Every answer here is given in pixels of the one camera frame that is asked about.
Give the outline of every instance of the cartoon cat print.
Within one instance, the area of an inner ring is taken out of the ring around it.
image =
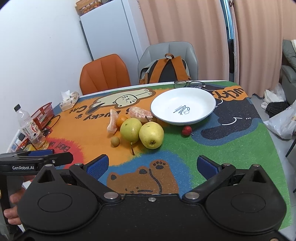
[[[99,108],[105,106],[114,106],[115,109],[121,109],[123,107],[128,107],[138,103],[140,99],[149,98],[154,95],[155,91],[149,88],[135,89],[107,95],[102,98],[96,99],[86,111],[86,114],[92,114]]]

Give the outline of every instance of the orange backpack strap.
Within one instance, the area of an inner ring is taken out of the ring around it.
[[[188,80],[190,77],[187,75],[186,70],[183,65],[181,56],[172,58],[172,64],[174,66],[177,80]]]
[[[163,71],[163,68],[167,64],[168,60],[169,59],[167,59],[167,58],[161,58],[157,61],[156,65],[153,69],[152,75],[150,77],[150,81],[149,81],[150,84],[151,83],[158,83],[161,72]]]
[[[140,80],[140,85],[148,83],[148,73],[145,73],[144,78]]]

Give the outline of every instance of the black cable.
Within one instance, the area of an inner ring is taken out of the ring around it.
[[[58,120],[54,123],[54,125],[53,125],[52,127],[50,127],[49,129],[45,128],[45,129],[42,130],[42,133],[43,133],[44,136],[47,136],[47,135],[48,135],[49,131],[55,126],[55,124],[56,124],[56,123],[59,121],[59,119],[61,118],[60,115],[56,115],[56,116],[54,116],[53,118],[50,119],[50,121],[46,124],[46,126],[47,126],[47,125],[48,125],[48,124],[49,124],[54,118],[56,118],[56,117],[59,117],[59,118],[58,118]]]
[[[52,121],[54,118],[59,117],[58,120],[54,123],[54,125],[52,127],[49,128],[49,131],[55,126],[55,124],[59,121],[59,119],[61,118],[60,115],[56,115],[53,118],[50,119],[50,121]]]

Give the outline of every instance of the pear stem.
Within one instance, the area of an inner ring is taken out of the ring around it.
[[[133,153],[133,156],[135,155],[134,151],[133,151],[133,143],[131,142],[131,152]]]

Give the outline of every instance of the eyeglasses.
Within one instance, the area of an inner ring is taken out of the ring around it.
[[[183,87],[191,87],[191,88],[198,88],[201,89],[202,87],[205,87],[205,83],[200,81],[185,81],[185,80],[177,80],[174,82],[174,88],[183,88]]]

